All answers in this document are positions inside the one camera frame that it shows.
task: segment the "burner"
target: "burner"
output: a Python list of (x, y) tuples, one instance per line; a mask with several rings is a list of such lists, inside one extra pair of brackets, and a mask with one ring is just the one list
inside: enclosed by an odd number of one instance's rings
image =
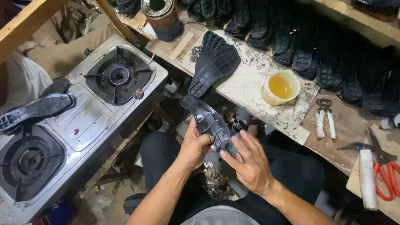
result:
[(109, 79), (114, 85), (124, 84), (129, 79), (129, 71), (123, 66), (113, 67), (110, 71)]
[(151, 77), (150, 67), (131, 51), (116, 47), (91, 68), (86, 78), (88, 87), (112, 105), (128, 102), (136, 90)]
[(23, 174), (32, 175), (43, 166), (40, 149), (32, 147), (27, 149), (20, 157), (20, 170)]
[(0, 185), (15, 201), (28, 201), (55, 174), (64, 155), (63, 147), (44, 128), (23, 128), (0, 150)]

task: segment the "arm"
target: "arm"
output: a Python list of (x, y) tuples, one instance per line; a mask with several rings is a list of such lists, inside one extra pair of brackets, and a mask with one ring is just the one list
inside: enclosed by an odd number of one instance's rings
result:
[(335, 224), (325, 213), (286, 189), (271, 174), (267, 157), (261, 144), (245, 131), (241, 140), (232, 137), (238, 149), (234, 159), (225, 151), (221, 157), (236, 170), (238, 179), (252, 192), (275, 206), (292, 224)]
[(203, 163), (213, 141), (211, 136), (200, 136), (192, 118), (178, 157), (135, 209), (127, 225), (168, 224), (189, 175)]

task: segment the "hand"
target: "hand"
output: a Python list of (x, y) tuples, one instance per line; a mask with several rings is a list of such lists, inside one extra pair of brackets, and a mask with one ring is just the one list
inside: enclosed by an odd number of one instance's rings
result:
[(268, 159), (260, 142), (246, 131), (241, 130), (242, 138), (232, 137), (233, 145), (240, 154), (233, 158), (226, 151), (220, 151), (221, 158), (236, 170), (238, 180), (250, 191), (267, 197), (276, 182), (271, 174)]
[(193, 117), (175, 161), (192, 172), (201, 166), (207, 152), (212, 151), (211, 144), (213, 142), (214, 137), (210, 135), (203, 134), (200, 136)]

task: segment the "yellow liquid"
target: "yellow liquid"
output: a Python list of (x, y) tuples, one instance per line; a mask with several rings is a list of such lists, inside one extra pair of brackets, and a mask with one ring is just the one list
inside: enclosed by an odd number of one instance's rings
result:
[(268, 81), (268, 86), (271, 92), (278, 98), (290, 98), (292, 96), (292, 87), (283, 77), (271, 77)]

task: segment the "black pants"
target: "black pants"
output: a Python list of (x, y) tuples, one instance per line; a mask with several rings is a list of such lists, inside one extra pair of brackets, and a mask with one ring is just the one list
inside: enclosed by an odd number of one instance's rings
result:
[[(324, 185), (324, 168), (311, 156), (294, 153), (292, 149), (283, 150), (277, 147), (275, 142), (270, 137), (260, 141), (270, 163), (272, 175), (294, 194), (314, 204)], [(177, 140), (159, 131), (149, 134), (143, 140), (140, 152), (147, 191), (153, 189), (172, 165), (179, 150), (180, 144)], [(170, 224), (180, 224), (203, 209), (215, 205), (236, 208), (260, 224), (290, 224), (278, 209), (253, 192), (237, 201), (211, 200), (203, 190), (198, 175), (190, 176), (185, 184)]]

